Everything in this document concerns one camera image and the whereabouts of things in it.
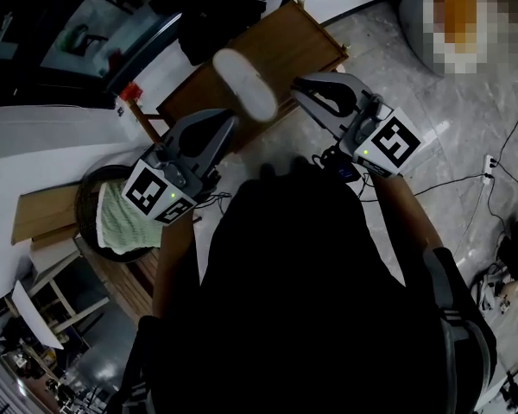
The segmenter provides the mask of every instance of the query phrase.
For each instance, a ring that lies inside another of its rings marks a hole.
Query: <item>gray floor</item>
[[[485,155],[498,156],[518,117],[518,62],[492,75],[435,75],[409,49],[388,3],[347,16],[327,30],[338,42],[351,45],[345,70],[381,93],[393,107],[402,107],[424,135],[426,144],[404,171],[413,191],[482,173]],[[296,154],[310,158],[331,144],[332,137],[297,110],[240,154],[226,158],[219,169],[223,178],[218,189],[236,192],[243,181],[256,177],[263,162],[272,163],[283,174]],[[502,163],[518,178],[518,128]],[[501,168],[494,174],[491,209],[506,221],[518,217],[518,185]],[[360,183],[351,188],[357,191]],[[501,222],[488,210],[490,188],[483,188],[481,178],[470,179],[419,196],[467,283],[495,259],[502,231]],[[367,188],[363,198],[375,198],[375,193]],[[364,210],[382,258],[391,273],[402,279],[380,208],[373,203],[365,204]],[[202,214],[204,220],[196,233],[203,274],[209,242],[221,215],[217,207]]]

